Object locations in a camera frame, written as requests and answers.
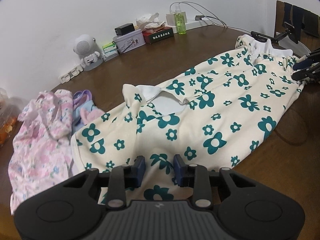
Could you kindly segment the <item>white crumpled tissue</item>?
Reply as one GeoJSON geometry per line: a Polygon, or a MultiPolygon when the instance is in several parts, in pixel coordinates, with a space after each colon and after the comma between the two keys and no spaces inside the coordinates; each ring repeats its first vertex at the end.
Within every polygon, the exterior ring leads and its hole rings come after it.
{"type": "Polygon", "coordinates": [[[159,13],[145,14],[136,19],[136,26],[144,32],[153,33],[165,27],[165,21],[159,19],[159,13]]]}

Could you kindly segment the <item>wooden chair back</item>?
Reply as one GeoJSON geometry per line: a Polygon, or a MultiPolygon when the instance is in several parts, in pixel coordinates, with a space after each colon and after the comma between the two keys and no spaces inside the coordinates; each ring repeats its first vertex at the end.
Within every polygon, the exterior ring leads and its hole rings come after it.
{"type": "Polygon", "coordinates": [[[291,49],[298,56],[303,56],[319,48],[319,15],[287,2],[276,2],[276,20],[274,33],[285,31],[284,23],[294,26],[298,43],[289,37],[279,41],[279,45],[291,49]]]}

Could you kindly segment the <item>pink floral garment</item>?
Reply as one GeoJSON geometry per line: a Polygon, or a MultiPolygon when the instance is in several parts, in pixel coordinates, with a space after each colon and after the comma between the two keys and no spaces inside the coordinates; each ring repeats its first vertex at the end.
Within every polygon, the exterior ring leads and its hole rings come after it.
{"type": "Polygon", "coordinates": [[[68,179],[72,114],[72,93],[60,89],[40,92],[18,116],[22,126],[8,165],[12,213],[26,199],[68,179]]]}

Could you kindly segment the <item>lavender tin box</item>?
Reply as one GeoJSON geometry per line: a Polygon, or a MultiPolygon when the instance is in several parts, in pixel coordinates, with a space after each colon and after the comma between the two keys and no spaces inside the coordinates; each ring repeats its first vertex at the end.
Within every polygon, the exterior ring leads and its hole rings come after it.
{"type": "Polygon", "coordinates": [[[116,44],[118,53],[127,53],[135,48],[145,45],[144,36],[141,29],[122,36],[115,36],[113,42],[116,44]]]}

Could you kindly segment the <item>green spray bottle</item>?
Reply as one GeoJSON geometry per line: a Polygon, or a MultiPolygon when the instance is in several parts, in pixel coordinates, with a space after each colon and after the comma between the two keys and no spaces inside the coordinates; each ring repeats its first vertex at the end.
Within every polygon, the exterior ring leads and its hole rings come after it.
{"type": "Polygon", "coordinates": [[[186,34],[187,30],[186,30],[184,18],[181,15],[181,12],[182,11],[181,11],[180,5],[176,4],[175,5],[176,29],[180,35],[184,35],[186,34]]]}

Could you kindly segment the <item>red black tissue box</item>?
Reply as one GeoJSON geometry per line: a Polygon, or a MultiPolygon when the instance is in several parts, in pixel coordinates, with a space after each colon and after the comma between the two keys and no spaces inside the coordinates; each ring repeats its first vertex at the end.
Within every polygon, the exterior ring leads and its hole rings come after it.
{"type": "Polygon", "coordinates": [[[153,33],[143,32],[143,37],[147,44],[154,44],[156,42],[165,40],[167,38],[171,38],[173,36],[174,32],[171,27],[164,27],[163,29],[153,33]]]}

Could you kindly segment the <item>white charger adapter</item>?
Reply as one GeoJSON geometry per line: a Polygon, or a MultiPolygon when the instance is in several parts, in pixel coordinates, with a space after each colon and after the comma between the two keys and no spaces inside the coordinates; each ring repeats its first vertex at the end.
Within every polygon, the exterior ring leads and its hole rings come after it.
{"type": "MultiPolygon", "coordinates": [[[[187,20],[185,11],[181,12],[181,15],[184,18],[185,24],[187,24],[188,20],[187,20]]],[[[166,14],[166,23],[167,23],[167,26],[171,26],[171,27],[176,25],[175,12],[166,14]]]]}

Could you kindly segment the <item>green white card stack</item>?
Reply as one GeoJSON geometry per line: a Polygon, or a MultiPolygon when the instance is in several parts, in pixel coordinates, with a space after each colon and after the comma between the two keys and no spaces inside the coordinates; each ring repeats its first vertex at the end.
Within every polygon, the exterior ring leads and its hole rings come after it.
{"type": "Polygon", "coordinates": [[[117,45],[114,41],[102,46],[103,59],[105,62],[119,55],[117,45]]]}

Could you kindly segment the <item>purple blue pink garment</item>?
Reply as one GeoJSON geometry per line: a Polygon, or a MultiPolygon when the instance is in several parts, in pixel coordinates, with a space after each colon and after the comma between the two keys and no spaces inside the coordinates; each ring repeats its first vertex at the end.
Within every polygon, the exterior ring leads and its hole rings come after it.
{"type": "Polygon", "coordinates": [[[74,93],[72,133],[74,134],[104,113],[94,104],[92,93],[89,90],[81,90],[74,93]]]}

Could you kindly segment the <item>black small box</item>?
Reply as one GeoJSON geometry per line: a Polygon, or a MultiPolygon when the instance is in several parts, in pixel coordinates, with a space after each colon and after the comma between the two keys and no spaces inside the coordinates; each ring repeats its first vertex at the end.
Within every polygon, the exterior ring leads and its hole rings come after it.
{"type": "Polygon", "coordinates": [[[123,36],[135,31],[135,26],[133,25],[133,23],[126,23],[124,25],[116,27],[114,31],[117,36],[123,36]]]}

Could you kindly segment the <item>snack bag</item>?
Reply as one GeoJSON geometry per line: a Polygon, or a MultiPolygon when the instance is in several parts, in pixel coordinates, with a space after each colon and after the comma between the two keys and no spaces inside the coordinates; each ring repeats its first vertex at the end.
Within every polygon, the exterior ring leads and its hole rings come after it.
{"type": "Polygon", "coordinates": [[[0,110],[0,145],[10,138],[17,124],[21,112],[20,99],[8,97],[7,91],[1,88],[1,110],[0,110]]]}

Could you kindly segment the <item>white robot figurine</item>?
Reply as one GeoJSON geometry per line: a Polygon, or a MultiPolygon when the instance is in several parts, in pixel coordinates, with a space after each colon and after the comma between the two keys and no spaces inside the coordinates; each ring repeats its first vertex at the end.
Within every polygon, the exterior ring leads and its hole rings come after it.
{"type": "Polygon", "coordinates": [[[88,34],[82,34],[75,39],[73,51],[79,56],[80,66],[86,72],[97,68],[103,62],[95,38],[88,34]]]}

